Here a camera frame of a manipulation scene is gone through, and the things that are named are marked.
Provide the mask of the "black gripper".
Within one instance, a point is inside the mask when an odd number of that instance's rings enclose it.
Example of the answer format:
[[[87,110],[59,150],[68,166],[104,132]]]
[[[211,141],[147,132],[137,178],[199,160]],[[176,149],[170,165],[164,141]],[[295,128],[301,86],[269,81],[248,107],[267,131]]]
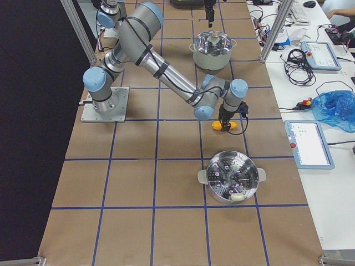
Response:
[[[249,114],[249,106],[242,101],[238,107],[227,107],[227,102],[223,102],[219,108],[220,131],[229,131],[231,128],[230,119],[236,114],[241,114],[243,118],[247,118]]]

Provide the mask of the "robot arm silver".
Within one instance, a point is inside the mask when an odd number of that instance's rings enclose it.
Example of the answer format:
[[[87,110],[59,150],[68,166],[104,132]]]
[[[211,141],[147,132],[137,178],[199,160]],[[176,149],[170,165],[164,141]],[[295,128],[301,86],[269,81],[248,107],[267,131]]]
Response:
[[[105,28],[115,28],[123,17],[127,16],[124,1],[92,1],[95,8],[98,9],[97,21]],[[208,27],[211,28],[215,20],[214,5],[216,1],[170,1],[170,3],[181,9],[204,8],[205,19],[208,21]]]
[[[219,123],[222,131],[228,132],[230,119],[237,113],[247,117],[249,107],[244,102],[248,84],[242,79],[225,80],[206,75],[197,86],[179,73],[166,59],[158,54],[151,44],[152,37],[163,27],[163,14],[151,2],[140,3],[128,17],[122,18],[119,40],[103,61],[85,71],[83,83],[92,97],[94,110],[104,114],[117,107],[119,98],[111,85],[121,74],[125,61],[145,68],[155,79],[161,81],[194,108],[198,120],[208,120],[213,114],[218,99]]]

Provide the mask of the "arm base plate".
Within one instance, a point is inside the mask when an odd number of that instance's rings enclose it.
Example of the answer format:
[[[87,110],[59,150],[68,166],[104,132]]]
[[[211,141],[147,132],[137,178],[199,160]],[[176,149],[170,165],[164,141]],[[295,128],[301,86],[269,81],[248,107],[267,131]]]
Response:
[[[129,87],[111,87],[111,97],[104,101],[94,101],[88,93],[83,104],[81,122],[125,122],[129,98]]]

